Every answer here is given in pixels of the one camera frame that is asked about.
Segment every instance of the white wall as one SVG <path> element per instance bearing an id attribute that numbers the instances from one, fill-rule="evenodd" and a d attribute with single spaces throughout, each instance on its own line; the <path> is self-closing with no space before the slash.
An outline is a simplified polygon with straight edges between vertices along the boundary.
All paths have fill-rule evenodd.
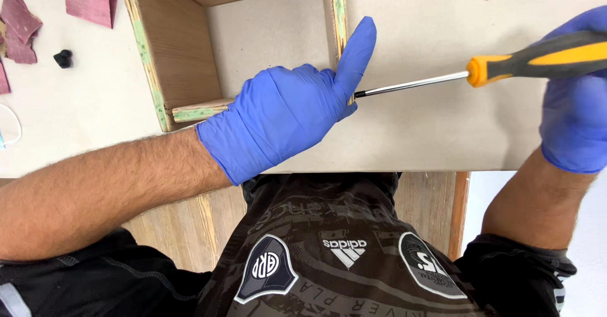
<path id="1" fill-rule="evenodd" d="M 464 225 L 463 249 L 481 231 L 482 216 L 514 171 L 473 172 Z M 565 280 L 564 317 L 601 316 L 607 310 L 607 173 L 594 182 L 581 204 L 567 252 L 578 273 Z"/>

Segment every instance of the wooden box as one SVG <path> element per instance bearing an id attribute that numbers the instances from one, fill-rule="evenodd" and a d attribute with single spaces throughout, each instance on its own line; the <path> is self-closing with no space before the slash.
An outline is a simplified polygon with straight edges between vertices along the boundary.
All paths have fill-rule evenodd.
<path id="1" fill-rule="evenodd" d="M 125 0 L 163 132 L 227 109 L 205 8 L 238 0 Z M 323 0 L 329 61 L 347 38 L 345 0 Z"/>

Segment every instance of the yellow and black screwdriver handle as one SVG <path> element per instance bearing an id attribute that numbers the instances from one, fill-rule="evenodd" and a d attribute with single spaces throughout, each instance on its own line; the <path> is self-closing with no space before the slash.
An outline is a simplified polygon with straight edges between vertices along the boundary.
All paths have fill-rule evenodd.
<path id="1" fill-rule="evenodd" d="M 607 33 L 595 31 L 560 35 L 512 55 L 475 56 L 466 66 L 474 88 L 514 76 L 568 78 L 605 68 Z"/>

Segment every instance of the screwdriver shaft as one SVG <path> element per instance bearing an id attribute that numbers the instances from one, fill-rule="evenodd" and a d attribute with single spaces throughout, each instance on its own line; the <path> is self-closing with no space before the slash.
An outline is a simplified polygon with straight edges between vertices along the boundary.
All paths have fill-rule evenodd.
<path id="1" fill-rule="evenodd" d="M 455 72 L 453 74 L 438 76 L 435 78 L 407 82 L 405 84 L 391 85 L 388 87 L 381 87 L 381 88 L 376 88 L 376 89 L 371 89 L 371 90 L 366 90 L 366 91 L 357 91 L 354 94 L 354 96 L 355 97 L 364 97 L 364 96 L 370 96 L 370 95 L 377 95 L 377 94 L 382 94 L 382 93 L 388 93 L 389 91 L 414 88 L 414 87 L 419 87 L 421 85 L 437 84 L 439 82 L 463 79 L 463 78 L 467 78 L 467 77 L 468 77 L 467 71 L 460 71 L 460 72 Z"/>

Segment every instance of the screwdriver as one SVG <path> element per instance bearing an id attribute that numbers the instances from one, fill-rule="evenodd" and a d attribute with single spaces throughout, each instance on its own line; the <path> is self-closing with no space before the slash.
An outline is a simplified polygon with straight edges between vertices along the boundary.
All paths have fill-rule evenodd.
<path id="1" fill-rule="evenodd" d="M 607 68 L 607 33 L 579 31 L 531 45 L 510 55 L 472 57 L 466 71 L 365 91 L 365 97 L 390 91 L 467 78 L 474 88 L 497 80 L 521 78 L 568 78 Z"/>

